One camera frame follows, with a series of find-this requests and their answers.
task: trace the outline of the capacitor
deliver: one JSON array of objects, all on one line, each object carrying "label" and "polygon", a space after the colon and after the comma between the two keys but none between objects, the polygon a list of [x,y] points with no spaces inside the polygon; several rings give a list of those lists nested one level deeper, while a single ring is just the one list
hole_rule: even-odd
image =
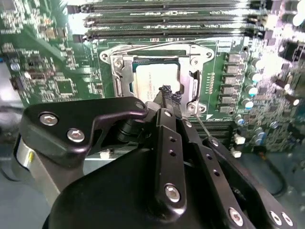
[{"label": "capacitor", "polygon": [[290,88],[290,84],[286,83],[285,81],[283,80],[279,80],[277,79],[275,81],[275,84],[280,86],[281,88],[283,88],[285,91],[287,91],[289,88]]},{"label": "capacitor", "polygon": [[20,70],[20,65],[18,63],[11,63],[10,64],[10,68],[15,71],[15,72],[19,72]]},{"label": "capacitor", "polygon": [[258,92],[257,88],[254,87],[253,85],[248,85],[244,89],[251,97],[255,96]]},{"label": "capacitor", "polygon": [[266,135],[266,133],[264,132],[264,130],[261,127],[259,127],[255,130],[255,135],[258,138],[263,138]]},{"label": "capacitor", "polygon": [[250,110],[254,106],[254,103],[250,99],[246,98],[242,101],[242,105],[245,109]]},{"label": "capacitor", "polygon": [[253,58],[251,61],[251,64],[257,69],[261,70],[265,67],[265,62],[261,60],[260,58]]},{"label": "capacitor", "polygon": [[297,98],[295,98],[292,95],[286,94],[285,98],[290,102],[290,104],[292,104],[293,106],[297,106],[300,102],[300,100],[298,100]]},{"label": "capacitor", "polygon": [[263,75],[260,73],[257,73],[257,72],[251,72],[248,77],[250,80],[252,80],[255,83],[257,83],[263,79]]},{"label": "capacitor", "polygon": [[235,117],[235,122],[238,124],[238,125],[243,125],[244,124],[244,119],[242,118],[242,116],[239,114]]}]

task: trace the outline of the screw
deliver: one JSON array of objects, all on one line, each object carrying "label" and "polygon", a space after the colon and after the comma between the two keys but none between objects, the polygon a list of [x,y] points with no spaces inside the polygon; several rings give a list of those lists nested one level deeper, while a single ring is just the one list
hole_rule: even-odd
[{"label": "screw", "polygon": [[191,59],[191,66],[195,66],[195,65],[197,65],[197,64],[198,64],[198,59],[197,59],[197,57],[192,58],[192,59]]},{"label": "screw", "polygon": [[10,64],[10,68],[15,71],[15,72],[19,72],[20,70],[20,65],[18,63],[11,63]]},{"label": "screw", "polygon": [[287,216],[286,213],[282,212],[282,216],[283,216],[283,218],[285,219],[286,223],[287,223],[289,226],[292,227],[292,226],[294,225],[294,223],[293,223],[292,220]]},{"label": "screw", "polygon": [[40,116],[39,120],[45,125],[55,125],[58,123],[58,119],[52,114],[43,114]]},{"label": "screw", "polygon": [[216,147],[219,146],[219,145],[218,145],[218,142],[217,142],[216,140],[214,140],[214,139],[212,139],[212,143],[213,143],[213,145],[216,146]]},{"label": "screw", "polygon": [[84,133],[76,128],[72,128],[67,132],[67,137],[73,142],[82,142],[85,139]]},{"label": "screw", "polygon": [[275,223],[276,223],[277,225],[279,225],[279,226],[282,225],[282,221],[281,221],[281,219],[278,217],[277,214],[275,214],[273,211],[270,211],[270,215],[271,215],[271,217],[273,218],[273,220],[275,221]]},{"label": "screw", "polygon": [[236,211],[234,208],[229,208],[229,214],[231,216],[231,219],[236,223],[238,226],[242,226],[244,224],[244,220],[242,216],[239,214],[238,211]]},{"label": "screw", "polygon": [[192,124],[191,124],[189,121],[185,121],[185,124],[186,124],[189,128],[192,127]]},{"label": "screw", "polygon": [[140,109],[144,109],[145,108],[145,106],[142,103],[140,103],[140,102],[136,102],[135,105],[137,107],[139,107]]},{"label": "screw", "polygon": [[116,68],[122,68],[123,67],[123,61],[118,59],[118,58],[114,59],[113,64]]},{"label": "screw", "polygon": [[165,187],[165,194],[171,202],[177,203],[180,200],[180,193],[178,189],[172,185],[167,185]]},{"label": "screw", "polygon": [[171,114],[171,113],[169,113],[168,111],[164,111],[164,113],[165,113],[167,116],[169,116],[169,117],[171,117],[171,116],[172,116],[172,114]]}]

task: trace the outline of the bolt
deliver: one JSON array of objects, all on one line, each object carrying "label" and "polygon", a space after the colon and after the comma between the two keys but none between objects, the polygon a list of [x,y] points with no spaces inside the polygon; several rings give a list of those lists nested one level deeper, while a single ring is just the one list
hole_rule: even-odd
[{"label": "bolt", "polygon": [[123,67],[123,61],[118,59],[118,58],[114,59],[113,64],[116,68],[122,68]]},{"label": "bolt", "polygon": [[82,142],[85,139],[84,133],[76,128],[72,128],[67,132],[67,137],[73,142]]},{"label": "bolt", "polygon": [[58,123],[58,119],[52,114],[43,114],[39,117],[42,124],[55,125]]},{"label": "bolt", "polygon": [[169,113],[168,111],[164,111],[164,113],[165,113],[167,116],[169,116],[169,117],[171,117],[171,116],[172,116],[172,114],[171,114],[171,113]]},{"label": "bolt", "polygon": [[192,127],[192,124],[191,124],[189,121],[185,121],[185,124],[186,124],[189,128]]},{"label": "bolt", "polygon": [[217,142],[216,140],[214,140],[214,139],[212,139],[212,143],[213,143],[213,145],[216,146],[216,147],[219,146],[218,142]]},{"label": "bolt", "polygon": [[282,212],[282,216],[283,216],[283,218],[285,219],[286,223],[287,223],[289,226],[292,227],[292,226],[294,225],[294,223],[293,223],[292,220],[289,218],[289,216],[287,216],[286,213]]},{"label": "bolt", "polygon": [[242,216],[236,211],[234,208],[229,208],[229,214],[231,219],[236,223],[238,226],[242,226],[244,224],[244,220]]},{"label": "bolt", "polygon": [[180,193],[178,189],[172,185],[167,185],[165,187],[165,194],[171,202],[177,203],[180,200]]},{"label": "bolt", "polygon": [[271,217],[273,218],[273,220],[275,221],[275,223],[276,223],[277,225],[279,225],[279,226],[282,225],[282,221],[281,221],[281,219],[278,217],[277,214],[275,214],[273,211],[270,211],[270,215],[271,215]]}]

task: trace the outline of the black plastic part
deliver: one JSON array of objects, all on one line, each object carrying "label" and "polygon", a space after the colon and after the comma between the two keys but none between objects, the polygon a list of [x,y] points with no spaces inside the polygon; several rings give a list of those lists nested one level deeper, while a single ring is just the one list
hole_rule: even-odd
[{"label": "black plastic part", "polygon": [[[135,97],[38,104],[24,111],[20,134],[28,147],[62,166],[76,167],[91,150],[95,130],[102,130],[100,144],[117,121],[144,119],[147,113],[146,106]],[[39,119],[42,114],[55,115],[58,123],[42,124]],[[69,140],[67,132],[71,128],[81,130],[85,139],[79,143]]]},{"label": "black plastic part", "polygon": [[293,226],[282,224],[278,226],[272,219],[270,211],[273,211],[279,216],[282,222],[285,219],[282,212],[288,213],[280,203],[266,190],[250,172],[242,167],[239,162],[230,155],[228,149],[224,147],[216,138],[209,137],[204,140],[204,145],[210,147],[217,157],[226,178],[231,186],[237,188],[244,195],[247,200],[246,210],[250,221],[256,228],[262,229],[296,229],[295,220]]}]

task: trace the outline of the electronic component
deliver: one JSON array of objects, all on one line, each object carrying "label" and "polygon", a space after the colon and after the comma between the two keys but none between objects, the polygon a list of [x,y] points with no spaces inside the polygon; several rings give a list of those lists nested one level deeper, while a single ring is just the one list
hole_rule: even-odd
[{"label": "electronic component", "polygon": [[24,86],[23,86],[22,81],[19,77],[11,78],[10,83],[11,83],[14,90],[24,91]]},{"label": "electronic component", "polygon": [[290,84],[284,82],[283,80],[277,79],[275,81],[275,84],[278,85],[279,87],[283,88],[285,91],[287,91],[290,88]]},{"label": "electronic component", "polygon": [[254,87],[253,85],[246,86],[244,91],[247,92],[248,95],[251,96],[251,97],[255,96],[258,92],[257,88]]},{"label": "electronic component", "polygon": [[254,83],[257,83],[263,79],[263,75],[257,72],[251,72],[249,74],[249,79],[252,80]]},{"label": "electronic component", "polygon": [[221,97],[222,104],[230,104],[232,102],[232,97]]},{"label": "electronic component", "polygon": [[291,62],[298,62],[305,59],[305,45],[302,43],[288,42],[282,57]]},{"label": "electronic component", "polygon": [[228,65],[225,68],[225,72],[228,74],[237,74],[238,73],[238,65]]},{"label": "electronic component", "polygon": [[219,105],[218,111],[220,113],[229,113],[230,112],[230,106],[227,105]]},{"label": "electronic component", "polygon": [[265,61],[261,60],[260,58],[253,58],[253,60],[251,61],[251,64],[257,69],[257,70],[261,70],[265,67]]},{"label": "electronic component", "polygon": [[234,93],[234,87],[222,86],[222,93],[223,94],[233,94]]},{"label": "electronic component", "polygon": [[224,76],[223,82],[224,82],[224,84],[235,84],[236,77],[235,76]]},{"label": "electronic component", "polygon": [[290,104],[293,106],[297,106],[300,102],[300,100],[298,100],[297,98],[295,98],[294,96],[289,95],[289,94],[285,95],[285,99],[288,100],[290,102]]},{"label": "electronic component", "polygon": [[228,62],[229,63],[238,63],[240,61],[240,54],[228,54]]},{"label": "electronic component", "polygon": [[267,92],[267,90],[268,90],[268,88],[266,88],[266,87],[260,87],[258,89],[258,93],[259,94],[265,94]]},{"label": "electronic component", "polygon": [[244,119],[242,118],[242,116],[239,114],[235,117],[235,122],[238,124],[238,125],[243,125],[244,124]]},{"label": "electronic component", "polygon": [[254,106],[254,103],[250,99],[246,98],[242,100],[242,105],[246,110],[250,110]]},{"label": "electronic component", "polygon": [[235,143],[236,143],[237,145],[242,145],[242,144],[245,143],[246,138],[240,136],[239,134],[235,134],[235,135],[234,135],[234,141],[235,141]]}]

